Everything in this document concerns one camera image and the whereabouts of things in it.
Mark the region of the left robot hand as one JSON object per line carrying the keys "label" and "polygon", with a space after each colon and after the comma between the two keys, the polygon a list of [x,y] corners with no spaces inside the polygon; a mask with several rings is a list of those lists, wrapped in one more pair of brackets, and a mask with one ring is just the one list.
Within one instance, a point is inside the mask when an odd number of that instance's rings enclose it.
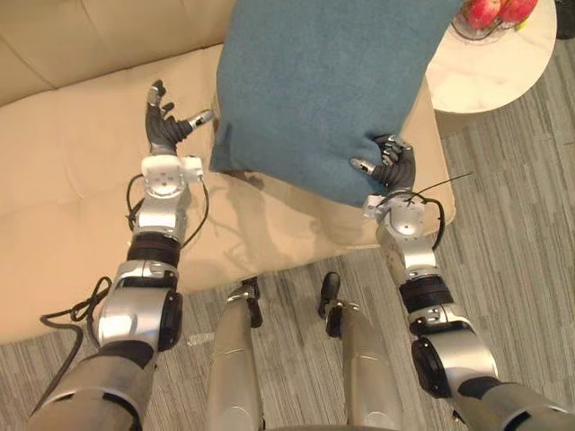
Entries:
{"label": "left robot hand", "polygon": [[146,96],[145,129],[151,155],[176,155],[180,142],[215,117],[213,110],[202,110],[186,119],[177,119],[171,114],[175,104],[163,103],[166,93],[164,82],[156,80]]}

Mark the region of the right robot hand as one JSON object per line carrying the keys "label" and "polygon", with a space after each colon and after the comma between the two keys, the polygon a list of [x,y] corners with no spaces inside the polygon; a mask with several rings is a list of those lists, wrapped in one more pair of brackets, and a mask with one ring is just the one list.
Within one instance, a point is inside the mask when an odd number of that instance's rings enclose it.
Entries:
{"label": "right robot hand", "polygon": [[416,176],[413,147],[397,135],[378,136],[374,143],[380,151],[380,164],[351,157],[350,165],[387,189],[412,191]]}

